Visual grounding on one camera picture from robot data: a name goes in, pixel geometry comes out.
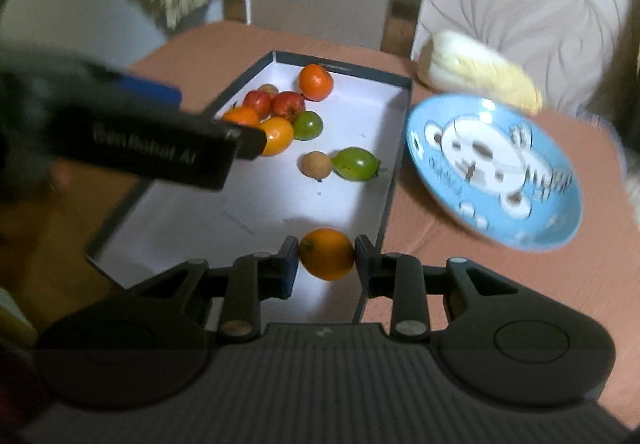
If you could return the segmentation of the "shallow black-rimmed white box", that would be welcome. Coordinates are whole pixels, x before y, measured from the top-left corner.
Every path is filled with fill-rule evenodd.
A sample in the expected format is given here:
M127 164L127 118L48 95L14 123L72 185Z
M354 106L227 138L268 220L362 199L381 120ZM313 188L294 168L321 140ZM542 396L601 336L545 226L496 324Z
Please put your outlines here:
M381 245L404 154L412 82L343 62L326 61L326 68L334 88L314 105L323 123L318 138L294 141L276 156L236 161L220 192L163 181L137 184L89 243L89 262L129 288L191 258L219 268L247 253L275 253L288 236L317 227ZM375 178L314 181L299 170L309 152L348 147L378 157Z

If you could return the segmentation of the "napa cabbage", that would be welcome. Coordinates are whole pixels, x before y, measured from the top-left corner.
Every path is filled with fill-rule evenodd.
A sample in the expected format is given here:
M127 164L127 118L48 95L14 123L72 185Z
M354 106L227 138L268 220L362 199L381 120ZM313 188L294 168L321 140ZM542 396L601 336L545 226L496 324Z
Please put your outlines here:
M544 96L523 68L465 34L441 30L416 62L420 82L440 93L469 93L537 115Z

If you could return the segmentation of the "brown round longan fruit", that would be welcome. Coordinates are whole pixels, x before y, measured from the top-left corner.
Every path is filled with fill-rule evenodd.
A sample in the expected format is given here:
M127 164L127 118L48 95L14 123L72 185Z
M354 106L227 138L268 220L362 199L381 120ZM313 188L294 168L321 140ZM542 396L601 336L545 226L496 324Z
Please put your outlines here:
M299 162L299 170L306 177L322 182L332 172L331 158L319 151L305 154Z

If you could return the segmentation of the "large orange tangerine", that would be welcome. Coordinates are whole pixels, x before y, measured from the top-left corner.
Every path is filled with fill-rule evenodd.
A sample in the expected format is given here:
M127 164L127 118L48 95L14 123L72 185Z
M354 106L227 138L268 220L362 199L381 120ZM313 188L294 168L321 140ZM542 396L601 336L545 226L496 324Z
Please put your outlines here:
M323 66L309 64L300 71L298 86L307 100L320 102L329 97L333 91L334 80Z

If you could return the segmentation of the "round green tomato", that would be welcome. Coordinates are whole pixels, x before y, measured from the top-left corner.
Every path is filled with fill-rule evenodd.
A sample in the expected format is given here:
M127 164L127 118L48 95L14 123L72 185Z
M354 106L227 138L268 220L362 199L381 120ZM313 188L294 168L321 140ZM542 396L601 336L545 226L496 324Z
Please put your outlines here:
M305 111L293 123L294 139L310 141L318 138L323 131L323 120L314 111Z

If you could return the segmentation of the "small red apple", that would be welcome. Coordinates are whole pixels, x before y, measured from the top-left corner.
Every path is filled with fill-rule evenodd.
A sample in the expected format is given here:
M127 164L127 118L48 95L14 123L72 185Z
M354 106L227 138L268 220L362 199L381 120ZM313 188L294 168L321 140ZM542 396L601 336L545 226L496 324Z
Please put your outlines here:
M265 120L271 115L272 95L262 90L252 90L246 93L243 105L257 113L260 120Z

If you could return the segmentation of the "small brown longan fruit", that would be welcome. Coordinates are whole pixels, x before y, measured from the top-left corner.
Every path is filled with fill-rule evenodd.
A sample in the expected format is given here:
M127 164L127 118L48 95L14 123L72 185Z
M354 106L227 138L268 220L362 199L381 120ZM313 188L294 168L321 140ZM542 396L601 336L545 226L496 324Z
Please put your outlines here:
M279 93L279 89L271 84L263 84L258 88L258 91L268 93L272 98Z

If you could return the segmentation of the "blue cartoon bear plate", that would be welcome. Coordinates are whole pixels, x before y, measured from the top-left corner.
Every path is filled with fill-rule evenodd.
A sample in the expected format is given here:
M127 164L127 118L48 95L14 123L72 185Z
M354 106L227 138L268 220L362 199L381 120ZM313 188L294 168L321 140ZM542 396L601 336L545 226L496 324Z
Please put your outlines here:
M532 119L469 94L417 104L406 125L416 173L467 229L513 249L568 244L582 224L582 188L568 156Z

